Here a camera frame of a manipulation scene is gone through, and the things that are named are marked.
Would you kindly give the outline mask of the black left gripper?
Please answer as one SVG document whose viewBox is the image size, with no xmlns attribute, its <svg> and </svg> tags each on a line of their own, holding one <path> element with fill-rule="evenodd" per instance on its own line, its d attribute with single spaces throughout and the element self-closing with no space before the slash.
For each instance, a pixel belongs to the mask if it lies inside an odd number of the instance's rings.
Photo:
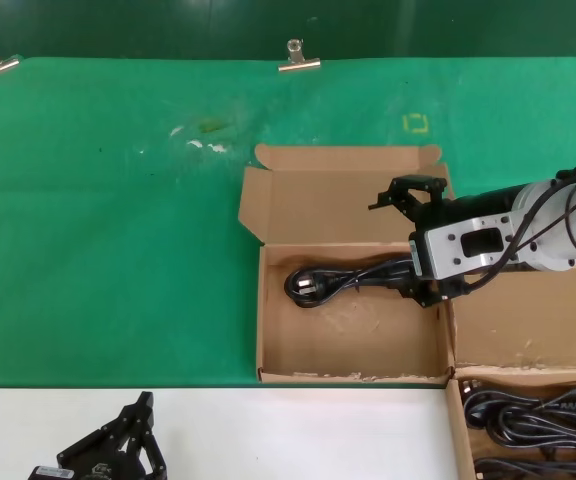
<svg viewBox="0 0 576 480">
<path fill-rule="evenodd" d="M 154 394 L 142 391 L 115 419 L 59 452 L 57 467 L 36 466 L 28 478 L 166 480 L 167 466 L 153 433 L 153 407 Z"/>
</svg>

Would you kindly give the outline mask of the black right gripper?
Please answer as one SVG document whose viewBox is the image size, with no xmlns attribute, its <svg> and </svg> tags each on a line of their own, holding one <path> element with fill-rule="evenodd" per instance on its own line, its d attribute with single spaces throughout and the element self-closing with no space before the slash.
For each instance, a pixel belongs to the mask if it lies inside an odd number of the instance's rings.
<svg viewBox="0 0 576 480">
<path fill-rule="evenodd" d="M 519 187 L 507 187 L 494 191 L 443 199 L 447 180 L 442 177 L 427 175 L 405 175 L 391 180 L 386 191 L 377 195 L 375 203 L 369 210 L 395 207 L 408 220 L 413 221 L 414 230 L 410 236 L 459 223 L 472 218 L 508 213 L 519 194 Z M 427 194 L 428 202 L 421 202 L 413 192 Z M 406 277 L 392 283 L 403 298 L 414 300 L 422 308 L 448 301 L 456 297 L 456 287 L 452 282 L 422 280 L 417 277 Z"/>
</svg>

